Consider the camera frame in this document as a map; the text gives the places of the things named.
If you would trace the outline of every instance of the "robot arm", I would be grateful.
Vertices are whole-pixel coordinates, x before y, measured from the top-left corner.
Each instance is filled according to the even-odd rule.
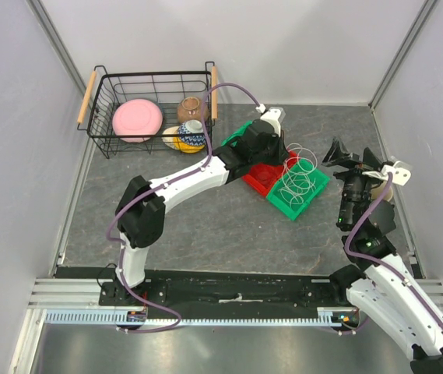
[[[347,152],[340,139],[334,139],[323,164],[347,168],[335,173],[344,181],[336,223],[342,231],[354,231],[357,222],[368,214],[371,187],[379,179],[386,180],[388,173],[398,185],[410,179],[404,163],[381,163],[368,148],[360,161],[359,156]],[[357,266],[338,270],[330,277],[331,282],[343,301],[369,315],[401,347],[412,360],[413,372],[443,373],[443,312],[413,279],[385,237],[396,228],[393,219],[394,206],[382,200],[353,233],[352,240],[343,237],[346,254]]]
[[[246,175],[252,166],[264,163],[281,165],[289,157],[284,146],[280,123],[285,116],[282,108],[270,108],[260,119],[248,123],[240,135],[234,135],[213,151],[209,163],[206,159],[167,177],[145,180],[142,176],[132,179],[125,190],[117,212],[146,190],[158,185],[159,189],[143,201],[135,204],[118,221],[121,239],[124,240],[124,267],[117,272],[118,279],[124,274],[130,287],[142,283],[145,278],[145,261],[149,247],[163,233],[164,216],[179,203],[198,193],[226,185]],[[200,169],[173,185],[167,182],[179,175]]]

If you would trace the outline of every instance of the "white cable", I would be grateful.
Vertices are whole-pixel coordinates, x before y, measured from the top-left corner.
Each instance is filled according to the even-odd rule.
[[[316,181],[312,181],[309,175],[317,168],[318,159],[311,150],[304,148],[298,143],[289,144],[287,150],[294,152],[297,157],[289,157],[283,164],[283,173],[281,178],[283,187],[280,188],[280,193],[282,198],[289,203],[290,206],[301,205],[304,203],[304,196],[315,189]],[[301,156],[301,153],[303,152],[310,153],[312,155],[312,159]],[[293,160],[297,162],[292,168],[289,168],[288,164]],[[311,165],[311,169],[307,170],[307,168],[300,163],[299,160],[306,160]]]

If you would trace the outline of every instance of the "dish rack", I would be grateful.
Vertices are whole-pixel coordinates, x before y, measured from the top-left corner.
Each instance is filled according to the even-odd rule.
[[[89,107],[93,85],[100,73],[100,83],[91,106],[90,119],[86,128],[83,128],[86,110]],[[109,74],[105,66],[97,65],[92,71],[90,81],[81,105],[78,116],[78,130],[86,134],[95,142],[102,154],[108,159],[110,155],[119,152],[146,151],[152,153],[157,150],[172,150],[163,138],[167,128],[178,126],[177,109],[180,102],[186,97],[194,96],[202,99],[212,85],[216,85],[216,66],[214,62],[206,62],[205,70],[177,71],[177,72],[126,72]],[[217,119],[216,91],[208,96],[207,104],[210,108],[206,127],[209,138],[213,139],[213,126]],[[163,112],[163,122],[157,134],[129,134],[118,136],[112,128],[112,118],[115,111],[123,103],[134,99],[147,99],[157,104]],[[203,135],[203,132],[192,133],[189,136]],[[126,142],[125,138],[137,136],[149,138],[142,143]]]

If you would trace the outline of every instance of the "reflective metal surface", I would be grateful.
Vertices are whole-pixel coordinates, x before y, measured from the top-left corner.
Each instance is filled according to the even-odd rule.
[[[311,327],[184,327],[125,335],[104,326],[45,325],[32,374],[408,374],[408,359],[374,323],[338,337]]]

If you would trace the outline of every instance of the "pink plate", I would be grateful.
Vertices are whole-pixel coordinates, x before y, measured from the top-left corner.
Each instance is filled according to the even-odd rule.
[[[162,112],[152,101],[130,100],[114,113],[115,135],[155,135],[162,125]],[[125,142],[141,143],[150,138],[122,138]]]

